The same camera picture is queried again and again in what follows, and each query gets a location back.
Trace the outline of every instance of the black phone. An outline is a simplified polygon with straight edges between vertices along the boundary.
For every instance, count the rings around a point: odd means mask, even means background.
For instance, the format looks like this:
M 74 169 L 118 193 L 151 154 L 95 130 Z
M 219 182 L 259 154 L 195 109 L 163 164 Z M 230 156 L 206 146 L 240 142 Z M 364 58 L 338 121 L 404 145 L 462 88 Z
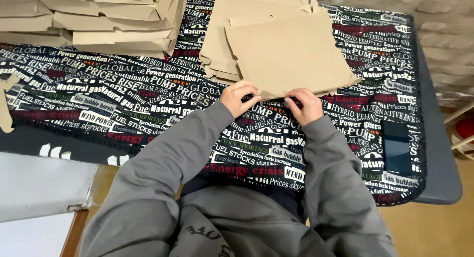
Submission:
M 410 176 L 413 174 L 407 125 L 383 121 L 383 153 L 385 171 Z

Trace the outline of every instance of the person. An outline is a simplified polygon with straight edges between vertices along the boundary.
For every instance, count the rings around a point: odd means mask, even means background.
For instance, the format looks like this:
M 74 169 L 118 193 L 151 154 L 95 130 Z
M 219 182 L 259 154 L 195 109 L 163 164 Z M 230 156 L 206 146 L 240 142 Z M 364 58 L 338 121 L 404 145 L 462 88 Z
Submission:
M 245 95 L 253 94 L 242 102 Z M 279 202 L 251 188 L 212 185 L 177 201 L 180 184 L 207 163 L 219 134 L 258 101 L 240 81 L 205 110 L 195 110 L 151 141 L 117 172 L 104 204 L 87 225 L 89 256 L 396 256 L 391 235 L 361 179 L 360 160 L 305 88 L 285 102 L 307 143 L 306 226 Z

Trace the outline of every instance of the newspaper print fabric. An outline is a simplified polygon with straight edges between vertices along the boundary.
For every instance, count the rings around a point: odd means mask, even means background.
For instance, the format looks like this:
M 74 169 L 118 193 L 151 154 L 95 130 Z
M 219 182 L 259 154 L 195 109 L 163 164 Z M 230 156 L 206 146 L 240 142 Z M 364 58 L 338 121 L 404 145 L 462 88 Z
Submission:
M 80 133 L 134 156 L 222 94 L 225 86 L 205 78 L 198 62 L 213 4 L 188 0 L 175 53 L 166 60 L 0 44 L 0 78 L 21 78 L 7 93 L 14 124 Z M 325 114 L 361 159 L 362 178 L 377 204 L 405 203 L 419 195 L 426 177 L 413 20 L 389 11 L 323 6 L 334 20 L 336 46 L 365 78 L 323 97 Z M 381 120 L 408 125 L 415 176 L 383 170 Z M 305 143 L 282 99 L 260 102 L 222 132 L 201 174 L 303 191 Z

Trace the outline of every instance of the beige wall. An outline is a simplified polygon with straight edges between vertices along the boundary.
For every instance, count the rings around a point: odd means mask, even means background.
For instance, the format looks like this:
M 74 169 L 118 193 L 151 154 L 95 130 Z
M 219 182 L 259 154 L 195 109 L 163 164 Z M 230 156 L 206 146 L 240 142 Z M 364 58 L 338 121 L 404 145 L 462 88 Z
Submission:
M 440 106 L 474 101 L 474 0 L 318 0 L 414 16 Z

